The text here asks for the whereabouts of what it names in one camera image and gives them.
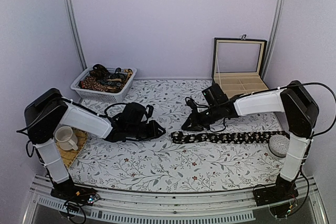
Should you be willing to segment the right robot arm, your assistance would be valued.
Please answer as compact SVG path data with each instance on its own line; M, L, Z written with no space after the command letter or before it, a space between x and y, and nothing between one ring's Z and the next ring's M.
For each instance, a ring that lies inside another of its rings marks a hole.
M187 102L192 109L182 125L183 131L209 130L210 125L221 119L266 112L283 112L289 127L289 148L284 165L277 176L271 196L276 201L284 200L294 187L303 160L308 153L313 138L314 127L319 115L319 107L298 80L285 87L238 94L228 98L214 84L203 91L208 109L200 112L195 102Z

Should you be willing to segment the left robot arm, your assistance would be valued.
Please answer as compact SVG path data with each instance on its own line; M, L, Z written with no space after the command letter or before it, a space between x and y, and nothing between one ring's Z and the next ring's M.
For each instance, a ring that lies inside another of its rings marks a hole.
M51 88L24 111L26 126L17 133L28 136L33 150L45 167L53 185L53 197L77 203L92 203L98 193L93 188L74 184L58 150L54 138L59 125L85 131L107 142L147 141L161 137L165 128L152 120L153 106L124 103L122 112L110 117L107 112L96 113L64 98Z

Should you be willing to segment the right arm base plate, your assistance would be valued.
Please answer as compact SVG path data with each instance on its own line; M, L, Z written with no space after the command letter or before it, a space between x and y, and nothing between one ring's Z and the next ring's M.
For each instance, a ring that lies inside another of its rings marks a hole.
M269 205L284 200L295 199L299 196L297 188L290 188L285 191L284 188L265 185L256 185L253 188L253 196L257 206Z

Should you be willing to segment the black floral tie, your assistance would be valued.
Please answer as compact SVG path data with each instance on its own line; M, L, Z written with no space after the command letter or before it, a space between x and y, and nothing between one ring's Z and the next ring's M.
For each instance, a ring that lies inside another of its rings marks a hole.
M289 138L285 131L264 131L264 132L235 132L235 133L199 133L184 135L182 131L171 133L171 140L175 144L189 143L224 143L224 144L257 144L269 143L273 135L283 135Z

